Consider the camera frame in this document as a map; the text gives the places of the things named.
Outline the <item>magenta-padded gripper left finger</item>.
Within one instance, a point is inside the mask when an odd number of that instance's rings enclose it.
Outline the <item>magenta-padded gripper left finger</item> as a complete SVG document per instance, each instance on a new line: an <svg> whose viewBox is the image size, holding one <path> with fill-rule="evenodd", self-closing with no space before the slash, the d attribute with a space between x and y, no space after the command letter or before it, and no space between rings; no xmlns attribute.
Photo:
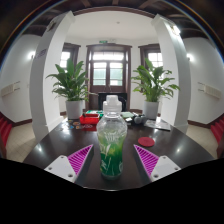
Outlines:
<svg viewBox="0 0 224 224"><path fill-rule="evenodd" d="M82 186L94 155L94 146L88 145L69 156L60 155L45 171Z"/></svg>

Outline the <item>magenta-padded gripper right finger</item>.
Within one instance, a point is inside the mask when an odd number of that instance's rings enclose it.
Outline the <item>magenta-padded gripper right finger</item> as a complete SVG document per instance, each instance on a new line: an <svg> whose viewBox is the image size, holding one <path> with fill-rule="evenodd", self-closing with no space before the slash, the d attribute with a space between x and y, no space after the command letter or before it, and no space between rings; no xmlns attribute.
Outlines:
<svg viewBox="0 0 224 224"><path fill-rule="evenodd" d="M155 182L180 170L169 157L157 156L138 145L134 146L134 157L143 184Z"/></svg>

